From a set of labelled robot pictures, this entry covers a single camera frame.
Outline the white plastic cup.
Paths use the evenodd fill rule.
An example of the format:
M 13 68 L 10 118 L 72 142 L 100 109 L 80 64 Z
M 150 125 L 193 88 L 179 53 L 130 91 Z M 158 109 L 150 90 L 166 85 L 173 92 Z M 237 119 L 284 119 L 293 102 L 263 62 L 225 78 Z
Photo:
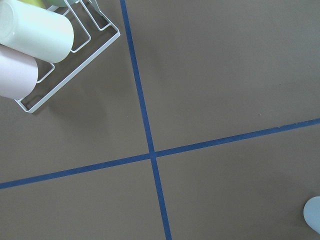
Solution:
M 64 15 L 19 0 L 0 2 L 0 43 L 49 63 L 64 60 L 74 30 Z

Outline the light blue plastic cup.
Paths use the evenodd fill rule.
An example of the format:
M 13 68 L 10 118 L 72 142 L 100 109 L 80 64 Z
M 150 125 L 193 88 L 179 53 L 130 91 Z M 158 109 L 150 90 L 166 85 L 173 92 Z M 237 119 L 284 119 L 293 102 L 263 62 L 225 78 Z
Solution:
M 320 197 L 310 198 L 304 205 L 303 217 L 306 224 L 316 233 L 320 233 Z

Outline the yellow plastic cup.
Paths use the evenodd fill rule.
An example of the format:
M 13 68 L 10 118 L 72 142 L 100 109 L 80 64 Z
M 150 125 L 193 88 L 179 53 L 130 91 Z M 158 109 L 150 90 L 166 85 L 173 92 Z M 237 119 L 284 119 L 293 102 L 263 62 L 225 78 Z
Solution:
M 20 2 L 26 3 L 26 4 L 30 4 L 42 9 L 46 9 L 46 5 L 44 3 L 43 0 L 19 0 Z

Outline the pink plastic cup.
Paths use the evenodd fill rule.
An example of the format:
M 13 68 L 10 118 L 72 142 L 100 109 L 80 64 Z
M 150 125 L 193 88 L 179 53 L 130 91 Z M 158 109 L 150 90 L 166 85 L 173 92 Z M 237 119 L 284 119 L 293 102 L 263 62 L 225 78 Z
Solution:
M 36 60 L 27 54 L 0 46 L 0 95 L 20 100 L 28 96 L 38 80 Z

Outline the green plastic cup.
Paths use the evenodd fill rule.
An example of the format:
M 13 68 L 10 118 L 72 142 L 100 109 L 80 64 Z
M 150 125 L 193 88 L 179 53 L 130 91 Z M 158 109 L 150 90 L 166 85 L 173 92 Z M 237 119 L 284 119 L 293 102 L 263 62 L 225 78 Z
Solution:
M 67 7 L 67 3 L 69 5 L 73 5 L 77 2 L 77 0 L 46 0 L 48 4 L 57 7 Z

